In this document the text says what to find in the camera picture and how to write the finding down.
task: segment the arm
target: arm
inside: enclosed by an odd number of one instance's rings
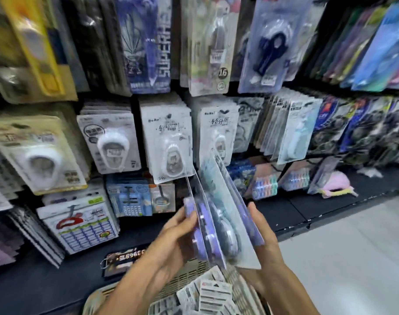
[[[131,266],[97,315],[145,315],[161,289],[191,258],[189,233],[196,224],[196,213],[185,218],[184,208],[179,209]]]
[[[261,270],[239,269],[267,300],[274,315],[320,315],[302,283],[284,263],[276,235],[253,202],[248,208],[265,244],[255,247]]]

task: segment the forearm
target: forearm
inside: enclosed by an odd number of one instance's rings
[[[145,315],[157,294],[152,285],[157,272],[154,268],[148,259],[134,263],[97,315]]]
[[[266,274],[264,297],[274,315],[319,315],[304,286],[285,264]]]

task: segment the beige plastic basket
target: beige plastic basket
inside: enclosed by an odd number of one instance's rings
[[[209,269],[210,266],[207,262],[201,262],[197,259],[188,261],[173,280],[160,291],[155,301],[176,293]],[[242,315],[265,315],[256,291],[247,285],[233,266],[228,265],[226,270],[222,270],[222,273],[227,282],[233,285],[233,301]],[[90,294],[84,304],[83,315],[94,315],[117,284],[118,282],[104,286]]]

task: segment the person's left hand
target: person's left hand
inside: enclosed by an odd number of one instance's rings
[[[137,261],[153,266],[156,273],[150,288],[156,293],[173,279],[187,260],[194,257],[191,231],[197,222],[196,212],[186,218],[184,207],[180,208]]]

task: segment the person's right hand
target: person's right hand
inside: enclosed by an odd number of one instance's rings
[[[238,271],[255,290],[265,296],[267,293],[266,286],[268,285],[268,281],[271,281],[271,271],[283,269],[286,265],[281,255],[277,237],[271,230],[263,214],[258,211],[253,202],[249,203],[248,209],[265,242],[264,245],[255,247],[256,255],[261,264],[261,270],[238,268]]]

